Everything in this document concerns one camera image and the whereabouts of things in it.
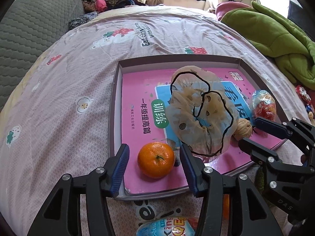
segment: bed sheet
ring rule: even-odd
[[[119,60],[183,54],[187,47],[243,59],[263,79],[290,118],[309,122],[294,86],[238,33],[210,13],[179,7],[132,7],[101,13],[65,34],[44,52],[11,94],[0,114],[0,211],[18,235],[27,232],[62,174],[88,174],[108,158],[108,117],[114,70]],[[289,141],[278,149],[285,163],[300,165]],[[247,171],[253,180],[257,168]],[[192,194],[132,203],[108,199],[117,236],[173,210],[198,217],[202,199]],[[281,225],[286,215],[274,214]],[[84,196],[82,233],[88,234]],[[222,235],[227,221],[223,221]]]

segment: walnut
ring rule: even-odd
[[[252,135],[252,130],[253,128],[249,120],[239,118],[238,125],[233,136],[238,141],[244,137],[250,137]]]

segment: tangerine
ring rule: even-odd
[[[223,195],[223,217],[228,220],[230,214],[230,197],[228,194]]]
[[[138,166],[141,172],[151,178],[166,176],[171,172],[174,163],[174,151],[164,143],[148,143],[138,153]]]

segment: snack bag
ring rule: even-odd
[[[199,67],[185,66],[171,81],[172,97],[165,113],[176,136],[195,155],[214,157],[225,152],[239,114],[219,78]]]
[[[136,236],[194,236],[195,231],[188,220],[188,218],[173,217],[148,222],[138,228]]]
[[[253,95],[253,119],[263,117],[275,121],[277,110],[272,95],[266,90],[256,90]]]

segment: pink pillow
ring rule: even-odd
[[[218,20],[221,20],[223,16],[231,10],[250,7],[251,6],[241,2],[223,2],[215,9],[215,15],[217,15]]]

